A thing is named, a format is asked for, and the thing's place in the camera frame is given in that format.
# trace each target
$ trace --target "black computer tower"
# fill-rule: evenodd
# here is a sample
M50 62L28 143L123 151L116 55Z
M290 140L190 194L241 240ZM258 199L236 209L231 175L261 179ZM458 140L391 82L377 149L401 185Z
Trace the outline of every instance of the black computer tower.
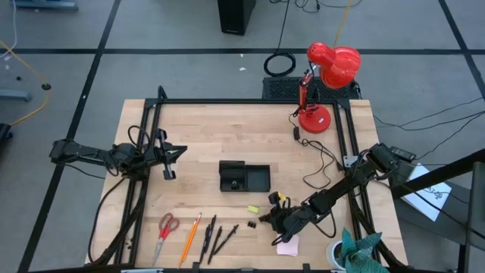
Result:
M256 0L217 0L221 31L244 35Z

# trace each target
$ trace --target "yellow cable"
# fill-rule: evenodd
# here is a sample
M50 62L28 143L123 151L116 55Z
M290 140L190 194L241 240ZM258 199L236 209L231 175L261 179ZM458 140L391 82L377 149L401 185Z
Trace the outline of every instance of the yellow cable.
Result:
M44 78L44 76L42 76L40 73L38 73L35 69L33 69L29 64L27 64L24 60L22 60L22 58L20 58L17 54L15 54L12 49L10 49L8 47L8 45L6 45L2 40L0 40L0 44L5 48L7 49L8 52L10 52L10 54L12 54L12 56L14 56L19 62L21 62L23 65L25 65L27 68L29 68L39 79L40 81L42 81L42 84L49 84L47 82L47 80ZM33 115L37 114L39 111L41 111L42 109L44 109L44 107L47 105L47 103L49 102L49 95L50 95L50 90L46 90L45 91L45 96L44 96L44 102L40 105L40 107L38 107L36 110L30 112L28 115L22 117L22 118L19 118L17 119L16 121L10 123L9 125L10 126L14 126L15 124L19 124L21 121L25 121L27 118L30 118L32 117Z
M349 3L347 4L347 7L346 7L346 12L343 14L343 18L342 18L342 21L340 22L339 29L336 32L335 40L333 41L333 47L336 46L336 43L339 40L340 31L342 31L343 24L346 22L347 17L349 16L349 9L351 5L352 5L352 0L349 0Z

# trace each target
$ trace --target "scissors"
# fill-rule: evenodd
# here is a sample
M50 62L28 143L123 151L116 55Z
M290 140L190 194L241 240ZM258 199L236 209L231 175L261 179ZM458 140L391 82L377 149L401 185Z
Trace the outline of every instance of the scissors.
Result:
M158 235L157 247L155 248L155 257L153 258L152 267L155 266L157 258L160 255L161 245L164 244L165 238L172 231L175 231L179 227L179 220L174 218L174 215L167 213L160 219L160 224L158 224L158 229L160 234Z

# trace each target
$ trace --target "lamp shade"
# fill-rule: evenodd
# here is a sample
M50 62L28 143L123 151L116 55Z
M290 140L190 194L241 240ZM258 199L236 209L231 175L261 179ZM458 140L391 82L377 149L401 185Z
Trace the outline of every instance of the lamp shade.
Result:
M314 42L308 48L307 56L309 61L320 66L320 78L331 89L349 84L361 66L358 51L346 46L331 49L322 42Z

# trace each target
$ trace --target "white cable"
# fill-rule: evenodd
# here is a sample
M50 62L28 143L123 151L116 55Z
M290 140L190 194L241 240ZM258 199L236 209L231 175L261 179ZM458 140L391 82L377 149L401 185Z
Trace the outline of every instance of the white cable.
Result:
M15 4L15 0L12 0L12 4L14 5L14 16L13 16L13 24L14 24L14 44L11 46L11 49L14 49L15 46L17 45L17 5ZM0 56L0 59L5 57L8 54L8 52L2 54Z

